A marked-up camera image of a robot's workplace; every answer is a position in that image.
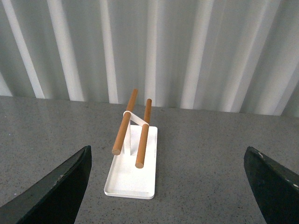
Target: white corrugated wall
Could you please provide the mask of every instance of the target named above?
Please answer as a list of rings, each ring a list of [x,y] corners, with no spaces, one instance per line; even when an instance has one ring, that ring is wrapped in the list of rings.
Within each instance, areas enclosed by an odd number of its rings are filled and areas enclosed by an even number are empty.
[[[298,0],[2,0],[0,95],[299,117]]]

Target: white base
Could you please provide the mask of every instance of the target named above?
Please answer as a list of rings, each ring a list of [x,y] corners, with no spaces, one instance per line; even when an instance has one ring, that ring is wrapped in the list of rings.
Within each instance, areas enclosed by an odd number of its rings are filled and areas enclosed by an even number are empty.
[[[142,127],[131,125],[131,155],[115,155],[110,167],[104,192],[108,196],[152,199],[155,195],[157,127],[149,127],[144,167],[135,167]]]

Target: gray countertop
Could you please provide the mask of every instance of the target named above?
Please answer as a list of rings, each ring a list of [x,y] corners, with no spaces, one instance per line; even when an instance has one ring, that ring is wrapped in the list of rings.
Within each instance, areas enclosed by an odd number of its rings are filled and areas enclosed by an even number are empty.
[[[0,206],[85,145],[93,166],[76,223],[265,223],[243,167],[253,146],[299,173],[299,119],[153,107],[158,127],[151,200],[104,186],[125,105],[0,97]],[[134,113],[143,117],[144,106]]]

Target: white stand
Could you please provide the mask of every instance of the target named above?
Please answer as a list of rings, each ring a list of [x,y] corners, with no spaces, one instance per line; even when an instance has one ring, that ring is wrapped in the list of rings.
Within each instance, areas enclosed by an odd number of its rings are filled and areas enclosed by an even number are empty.
[[[157,127],[150,126],[144,167],[135,167],[138,145],[144,120],[131,113],[121,154],[115,155],[110,167],[104,192],[108,196],[152,199],[155,195]]]

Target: wooden rod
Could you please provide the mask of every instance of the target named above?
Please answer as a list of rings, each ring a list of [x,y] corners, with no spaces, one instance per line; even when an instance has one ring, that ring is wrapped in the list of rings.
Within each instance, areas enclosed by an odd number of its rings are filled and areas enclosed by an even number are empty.
[[[144,119],[143,119],[147,123],[150,123],[150,112],[151,112],[151,99],[148,99],[146,101]],[[145,158],[146,143],[148,141],[148,134],[149,134],[149,125],[143,125],[141,130],[136,163],[135,163],[135,166],[137,168],[143,168],[144,166],[144,158]]]
[[[128,106],[127,106],[127,111],[133,112],[134,106],[135,106],[135,101],[137,97],[138,90],[133,89],[133,92],[131,94],[131,98],[129,100]],[[127,128],[130,122],[131,114],[129,112],[125,113],[122,121],[121,121],[121,126],[120,129],[118,130],[114,146],[112,148],[112,154],[113,155],[119,155],[121,154],[121,149],[123,145],[123,141],[125,140]]]

